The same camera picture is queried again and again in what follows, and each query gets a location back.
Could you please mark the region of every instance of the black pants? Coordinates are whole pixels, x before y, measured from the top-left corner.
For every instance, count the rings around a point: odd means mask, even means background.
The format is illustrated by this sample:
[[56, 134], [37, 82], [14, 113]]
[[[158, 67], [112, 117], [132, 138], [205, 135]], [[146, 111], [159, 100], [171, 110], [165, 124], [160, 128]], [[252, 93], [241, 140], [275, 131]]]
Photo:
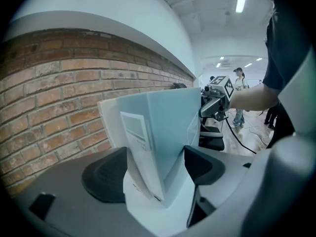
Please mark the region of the black pants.
[[278, 112], [278, 104], [271, 107], [268, 110], [265, 122], [269, 124], [273, 124], [275, 122], [277, 112]]
[[292, 135], [293, 132], [294, 132], [294, 127], [292, 125], [292, 122], [289, 116], [287, 115], [285, 108], [282, 106], [282, 104], [280, 104], [278, 108], [277, 119], [276, 119], [275, 132], [267, 148], [271, 148], [273, 144], [277, 142], [279, 139], [282, 139], [283, 137], [286, 137], [288, 135]]

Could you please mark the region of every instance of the blue jeans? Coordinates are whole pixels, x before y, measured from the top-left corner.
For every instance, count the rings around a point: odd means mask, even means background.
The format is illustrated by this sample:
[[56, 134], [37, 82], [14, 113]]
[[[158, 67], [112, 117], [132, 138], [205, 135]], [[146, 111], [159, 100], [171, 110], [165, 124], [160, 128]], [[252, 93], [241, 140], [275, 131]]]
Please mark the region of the blue jeans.
[[244, 124], [245, 119], [243, 118], [243, 110], [236, 109], [236, 117], [233, 120], [234, 125]]

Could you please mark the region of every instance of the black cap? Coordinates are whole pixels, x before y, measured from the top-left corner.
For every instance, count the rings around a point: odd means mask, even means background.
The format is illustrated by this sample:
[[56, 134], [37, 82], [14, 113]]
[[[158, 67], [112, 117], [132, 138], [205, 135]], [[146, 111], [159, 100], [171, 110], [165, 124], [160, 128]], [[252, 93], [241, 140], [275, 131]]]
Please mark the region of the black cap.
[[236, 71], [242, 71], [242, 68], [236, 68], [236, 69], [234, 69], [234, 72], [236, 72]]

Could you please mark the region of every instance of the shoe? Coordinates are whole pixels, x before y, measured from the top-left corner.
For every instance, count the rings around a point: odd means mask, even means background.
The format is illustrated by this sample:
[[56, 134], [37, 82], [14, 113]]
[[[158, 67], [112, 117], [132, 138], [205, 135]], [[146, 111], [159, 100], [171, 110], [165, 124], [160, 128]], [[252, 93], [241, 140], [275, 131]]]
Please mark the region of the shoe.
[[274, 130], [274, 129], [275, 129], [275, 126], [272, 125], [272, 124], [269, 124], [269, 125], [268, 125], [268, 128], [270, 128], [271, 130]]
[[236, 128], [238, 125], [237, 125], [237, 124], [232, 123], [230, 126], [231, 126], [231, 128]]

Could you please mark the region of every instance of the ceiling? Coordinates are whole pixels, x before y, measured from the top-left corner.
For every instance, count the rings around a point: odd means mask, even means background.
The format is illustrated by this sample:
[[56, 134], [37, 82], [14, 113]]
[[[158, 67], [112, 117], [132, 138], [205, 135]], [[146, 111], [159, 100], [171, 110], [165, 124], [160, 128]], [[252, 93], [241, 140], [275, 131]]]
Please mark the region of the ceiling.
[[263, 27], [272, 14], [269, 0], [246, 0], [242, 13], [236, 13], [237, 0], [165, 0], [179, 15], [188, 34], [222, 27]]
[[265, 73], [267, 70], [268, 60], [263, 58], [260, 61], [256, 61], [259, 57], [254, 56], [226, 56], [223, 60], [220, 57], [210, 57], [201, 60], [203, 70], [233, 70], [235, 68], [241, 67], [245, 73], [256, 70], [259, 73]]

